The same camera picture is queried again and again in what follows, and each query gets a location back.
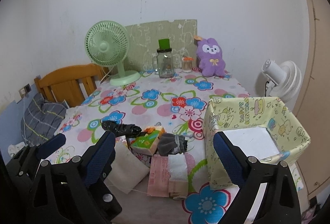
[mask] pink paper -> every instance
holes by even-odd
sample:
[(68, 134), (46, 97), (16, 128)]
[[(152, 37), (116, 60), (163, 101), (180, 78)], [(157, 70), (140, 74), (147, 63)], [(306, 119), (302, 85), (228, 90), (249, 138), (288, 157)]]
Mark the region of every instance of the pink paper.
[(169, 197), (170, 173), (167, 169), (168, 157), (154, 155), (151, 159), (147, 194), (155, 197)]

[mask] bed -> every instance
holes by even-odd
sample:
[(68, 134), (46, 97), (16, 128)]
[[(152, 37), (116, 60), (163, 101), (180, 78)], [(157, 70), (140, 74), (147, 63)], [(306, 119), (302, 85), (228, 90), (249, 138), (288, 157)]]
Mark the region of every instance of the bed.
[[(238, 188), (211, 190), (207, 175), (202, 122), (210, 98), (248, 97), (240, 83), (227, 73), (224, 77), (202, 76), (198, 68), (190, 73), (176, 70), (173, 78), (161, 79), (152, 71), (130, 85), (112, 87), (106, 81), (96, 87), (95, 78), (103, 77), (102, 68), (94, 65), (66, 67), (37, 79), (37, 89), (50, 100), (64, 99), (71, 107), (56, 133), (64, 133), (66, 144), (49, 156), (52, 164), (63, 163), (82, 155), (102, 136), (102, 119), (117, 123), (133, 123), (141, 127), (161, 122), (167, 132), (191, 136), (185, 158), (188, 165), (189, 195), (184, 201), (146, 195), (148, 176), (129, 194), (115, 187), (112, 193), (123, 207), (113, 222), (137, 223), (218, 223), (238, 192)], [(80, 89), (85, 87), (87, 98)], [(146, 166), (151, 157), (136, 154)], [(303, 185), (295, 166), (291, 171), (297, 190)], [(263, 190), (257, 196), (248, 219), (253, 220)]]

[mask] power cord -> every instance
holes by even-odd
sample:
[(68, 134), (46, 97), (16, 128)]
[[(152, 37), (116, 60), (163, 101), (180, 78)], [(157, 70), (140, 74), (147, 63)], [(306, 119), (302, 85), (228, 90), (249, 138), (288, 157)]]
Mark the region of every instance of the power cord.
[[(107, 185), (107, 184), (106, 184), (106, 186), (107, 186), (107, 187), (116, 187), (115, 185)], [(128, 188), (123, 188), (123, 187), (119, 187), (119, 188), (117, 188), (117, 189), (119, 189), (120, 191), (121, 191), (121, 189), (123, 189), (123, 190), (129, 190), (129, 191), (133, 190), (133, 191), (137, 191), (137, 192), (141, 192), (141, 193), (145, 193), (145, 194), (147, 194), (147, 193), (144, 192), (144, 191), (139, 191), (139, 190), (136, 190), (136, 189), (128, 189)]]
[(23, 122), (24, 122), (24, 140), (25, 140), (25, 144), (27, 145), (26, 134), (25, 134), (25, 129), (26, 129), (26, 123), (25, 123), (25, 95), (23, 96)]
[(100, 84), (102, 83), (102, 81), (105, 79), (105, 77), (108, 76), (108, 74), (113, 70), (114, 67), (112, 67), (111, 69), (109, 69), (109, 72), (100, 80)]
[(269, 83), (268, 81), (266, 81), (265, 83), (265, 97), (267, 96), (266, 92), (267, 92), (267, 83)]

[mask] cotton swab container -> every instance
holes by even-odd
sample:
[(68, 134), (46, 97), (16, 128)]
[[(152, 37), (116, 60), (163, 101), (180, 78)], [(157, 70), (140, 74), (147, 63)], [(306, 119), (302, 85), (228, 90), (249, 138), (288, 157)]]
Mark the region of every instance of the cotton swab container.
[(191, 72), (192, 71), (192, 61), (194, 59), (191, 57), (183, 57), (182, 58), (182, 71), (183, 72)]

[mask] electrical outlet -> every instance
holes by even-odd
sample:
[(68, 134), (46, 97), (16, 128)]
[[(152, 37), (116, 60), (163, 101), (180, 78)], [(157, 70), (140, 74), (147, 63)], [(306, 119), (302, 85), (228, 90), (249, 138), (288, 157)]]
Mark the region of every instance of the electrical outlet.
[(24, 88), (24, 87), (21, 88), (21, 89), (19, 89), (19, 95), (20, 95), (21, 99), (22, 99), (23, 97), (25, 97), (26, 92), (25, 92), (25, 88)]
[(25, 93), (29, 93), (31, 91), (31, 86), (30, 84), (28, 83), (26, 86), (24, 86), (24, 89), (25, 89)]

